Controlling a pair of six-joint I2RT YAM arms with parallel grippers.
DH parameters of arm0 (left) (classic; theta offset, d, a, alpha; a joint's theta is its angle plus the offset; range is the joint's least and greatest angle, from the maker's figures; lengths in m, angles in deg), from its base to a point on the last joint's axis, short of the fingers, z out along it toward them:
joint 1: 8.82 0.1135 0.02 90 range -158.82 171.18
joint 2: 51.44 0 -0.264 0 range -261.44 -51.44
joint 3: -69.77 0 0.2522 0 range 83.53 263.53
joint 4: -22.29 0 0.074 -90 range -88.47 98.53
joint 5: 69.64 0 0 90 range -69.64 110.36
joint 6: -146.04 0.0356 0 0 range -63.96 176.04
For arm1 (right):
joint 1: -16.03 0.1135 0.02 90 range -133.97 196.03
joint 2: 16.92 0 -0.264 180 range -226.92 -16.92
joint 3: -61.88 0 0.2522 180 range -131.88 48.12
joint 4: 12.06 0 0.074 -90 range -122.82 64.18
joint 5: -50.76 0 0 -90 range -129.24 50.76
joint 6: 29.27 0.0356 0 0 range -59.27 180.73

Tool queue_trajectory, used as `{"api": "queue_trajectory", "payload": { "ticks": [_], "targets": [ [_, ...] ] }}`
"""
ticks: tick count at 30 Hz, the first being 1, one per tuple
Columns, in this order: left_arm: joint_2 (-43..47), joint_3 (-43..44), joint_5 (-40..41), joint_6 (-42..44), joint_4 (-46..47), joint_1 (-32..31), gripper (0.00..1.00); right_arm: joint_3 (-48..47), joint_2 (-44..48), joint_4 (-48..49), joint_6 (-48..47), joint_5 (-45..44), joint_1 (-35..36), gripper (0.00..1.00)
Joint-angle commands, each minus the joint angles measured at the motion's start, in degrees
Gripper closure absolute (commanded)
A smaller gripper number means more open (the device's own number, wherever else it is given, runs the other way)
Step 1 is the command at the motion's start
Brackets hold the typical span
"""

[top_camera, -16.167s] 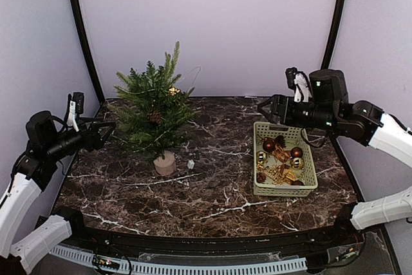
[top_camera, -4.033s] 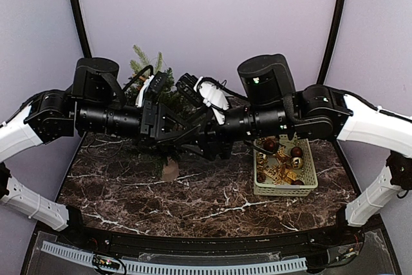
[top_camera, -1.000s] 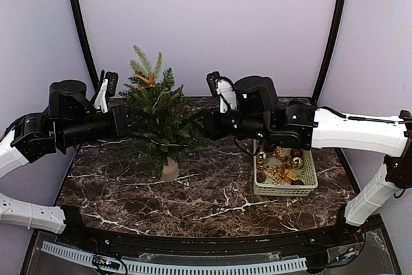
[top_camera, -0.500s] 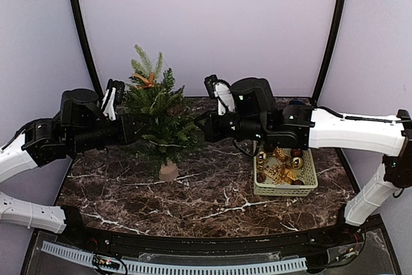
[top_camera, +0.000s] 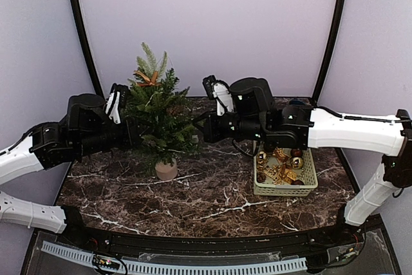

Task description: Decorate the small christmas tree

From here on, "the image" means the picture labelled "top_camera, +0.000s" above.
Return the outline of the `small green christmas tree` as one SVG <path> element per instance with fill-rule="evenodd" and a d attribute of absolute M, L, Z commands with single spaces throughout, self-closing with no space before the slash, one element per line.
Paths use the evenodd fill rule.
<path fill-rule="evenodd" d="M 133 78 L 130 82 L 130 97 L 127 100 L 124 115 L 146 120 L 153 126 L 152 130 L 142 135 L 143 142 L 137 153 L 143 157 L 146 173 L 155 174 L 155 166 L 163 162 L 171 164 L 173 159 L 195 155 L 199 152 L 196 140 L 196 128 L 192 124 L 192 108 L 187 94 L 189 88 L 178 89 L 180 79 L 174 68 L 168 67 L 168 54 L 163 52 L 157 59 L 152 49 L 145 42 L 141 44 L 145 56 L 136 58 L 137 69 L 148 77 L 158 71 L 159 86 L 140 87 Z M 172 117 L 167 109 L 175 105 L 184 105 L 181 115 Z"/>

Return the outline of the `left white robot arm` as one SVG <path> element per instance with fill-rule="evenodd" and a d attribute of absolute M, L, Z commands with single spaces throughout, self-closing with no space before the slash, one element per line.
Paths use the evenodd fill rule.
<path fill-rule="evenodd" d="M 1 150 L 1 183 L 46 171 L 63 163 L 113 148 L 133 149 L 143 141 L 149 124 L 136 117 L 120 118 L 119 93 L 109 100 L 85 93 L 68 101 L 66 115 L 58 122 L 45 122 L 29 129 L 12 146 Z M 91 241 L 74 207 L 37 204 L 1 193 L 1 221 L 62 234 L 77 247 Z"/>

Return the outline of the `dark pine cone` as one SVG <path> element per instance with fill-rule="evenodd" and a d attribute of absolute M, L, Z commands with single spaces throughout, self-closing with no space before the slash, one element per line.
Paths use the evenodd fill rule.
<path fill-rule="evenodd" d="M 184 105 L 175 105 L 171 106 L 170 108 L 167 109 L 167 113 L 172 116 L 172 117 L 177 117 L 178 115 L 181 115 L 184 112 L 185 106 Z"/>

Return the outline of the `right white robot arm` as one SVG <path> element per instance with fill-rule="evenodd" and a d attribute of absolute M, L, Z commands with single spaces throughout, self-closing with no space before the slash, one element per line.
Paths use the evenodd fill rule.
<path fill-rule="evenodd" d="M 341 208 L 338 224 L 328 232 L 334 245 L 352 237 L 353 227 L 399 189 L 411 187 L 411 118 L 400 109 L 396 115 L 340 114 L 326 107 L 289 104 L 277 108 L 270 86 L 263 78 L 247 77 L 228 85 L 210 75 L 203 79 L 216 109 L 193 119 L 208 143 L 226 138 L 254 140 L 272 149 L 285 147 L 341 147 L 382 154 L 368 183 Z"/>

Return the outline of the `pale green plastic basket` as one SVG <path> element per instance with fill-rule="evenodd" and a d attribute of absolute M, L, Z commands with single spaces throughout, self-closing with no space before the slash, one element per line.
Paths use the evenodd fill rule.
<path fill-rule="evenodd" d="M 253 145 L 253 149 L 257 151 L 264 151 L 262 146 Z M 284 152 L 290 157 L 285 163 L 278 162 L 276 157 L 272 153 L 266 153 L 268 160 L 264 164 L 257 163 L 257 155 L 253 159 L 254 164 L 254 194 L 261 196 L 308 196 L 314 189 L 318 187 L 318 179 L 315 170 L 315 163 L 311 150 L 303 151 L 304 166 L 302 169 L 292 169 L 290 165 L 290 150 L 283 148 Z M 292 169 L 296 175 L 297 180 L 304 182 L 304 185 L 276 185 L 274 183 L 274 177 L 277 170 L 282 167 L 283 169 Z M 264 173 L 267 179 L 264 184 L 258 183 L 256 180 L 256 173 Z"/>

